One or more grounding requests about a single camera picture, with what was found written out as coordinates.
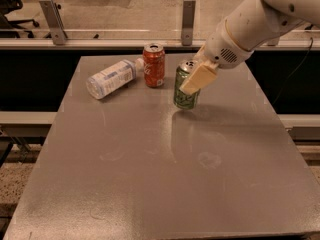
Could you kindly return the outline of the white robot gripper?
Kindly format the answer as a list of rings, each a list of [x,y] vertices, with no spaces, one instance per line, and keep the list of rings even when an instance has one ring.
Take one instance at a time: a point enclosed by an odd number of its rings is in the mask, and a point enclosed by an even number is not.
[[[222,69],[235,68],[252,54],[252,50],[243,49],[237,44],[228,29],[227,21],[223,20],[217,25],[216,32],[207,38],[205,45],[194,55],[193,60],[199,64],[184,80],[180,90],[186,95],[192,95],[217,78],[218,66]]]

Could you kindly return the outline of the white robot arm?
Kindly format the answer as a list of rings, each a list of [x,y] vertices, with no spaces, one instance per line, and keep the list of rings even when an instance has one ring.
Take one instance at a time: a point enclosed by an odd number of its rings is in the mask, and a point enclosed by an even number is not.
[[[303,22],[320,25],[320,0],[243,0],[194,56],[195,68],[180,90],[187,95],[199,91],[216,79],[220,68],[238,66],[257,47]]]

